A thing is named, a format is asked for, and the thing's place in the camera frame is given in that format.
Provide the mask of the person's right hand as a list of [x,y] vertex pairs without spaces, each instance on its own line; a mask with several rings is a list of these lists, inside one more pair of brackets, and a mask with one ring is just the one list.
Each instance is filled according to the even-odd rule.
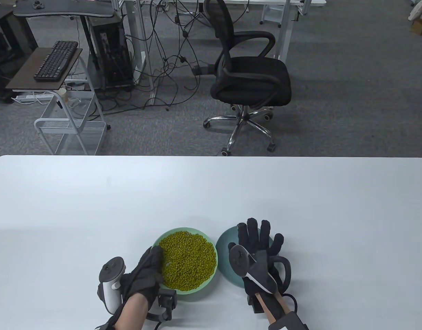
[[237,225],[238,243],[228,244],[230,266],[242,278],[246,294],[263,302],[278,301],[292,278],[290,261],[279,255],[284,236],[278,233],[270,242],[270,230],[269,221],[258,226],[255,218],[249,218]]

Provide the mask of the person's left hand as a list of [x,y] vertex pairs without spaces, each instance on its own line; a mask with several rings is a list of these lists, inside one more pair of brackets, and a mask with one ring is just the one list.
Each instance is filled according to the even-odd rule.
[[150,309],[158,296],[162,276],[163,249],[156,245],[145,251],[135,269],[121,277],[121,294],[127,301],[135,294],[143,295]]

